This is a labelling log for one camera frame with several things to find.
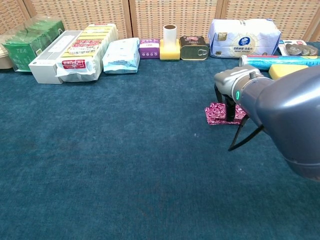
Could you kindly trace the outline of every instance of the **beige container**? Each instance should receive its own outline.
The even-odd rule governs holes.
[[[11,69],[13,66],[7,50],[0,44],[0,69]]]

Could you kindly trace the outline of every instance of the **blue roll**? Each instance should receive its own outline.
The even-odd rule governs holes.
[[[239,66],[251,65],[259,70],[269,70],[272,64],[296,64],[312,67],[320,65],[320,56],[242,55]]]

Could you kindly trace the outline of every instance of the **wicker wall panel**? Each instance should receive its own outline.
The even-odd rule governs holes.
[[[131,37],[128,0],[24,1],[36,14],[62,18],[66,30],[83,30],[88,24],[114,23],[120,39]]]
[[[22,24],[28,19],[22,1],[0,0],[0,34]]]
[[[204,36],[215,18],[218,0],[130,0],[133,34],[162,38],[163,26],[175,24],[177,38]]]
[[[283,39],[303,39],[316,16],[319,0],[228,0],[226,19],[272,19]]]

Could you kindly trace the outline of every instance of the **purple box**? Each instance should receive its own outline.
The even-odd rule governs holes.
[[[159,52],[159,39],[141,39],[139,46],[139,53],[141,59],[158,59]]]

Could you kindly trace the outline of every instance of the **yellow sponge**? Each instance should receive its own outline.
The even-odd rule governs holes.
[[[164,48],[164,40],[160,40],[160,60],[167,60],[167,61],[179,61],[180,60],[180,42],[179,39],[176,40],[175,49],[174,50],[167,50]]]
[[[302,69],[306,69],[307,67],[307,65],[297,64],[272,64],[269,69],[269,74],[273,80],[278,80],[285,75],[292,74]]]

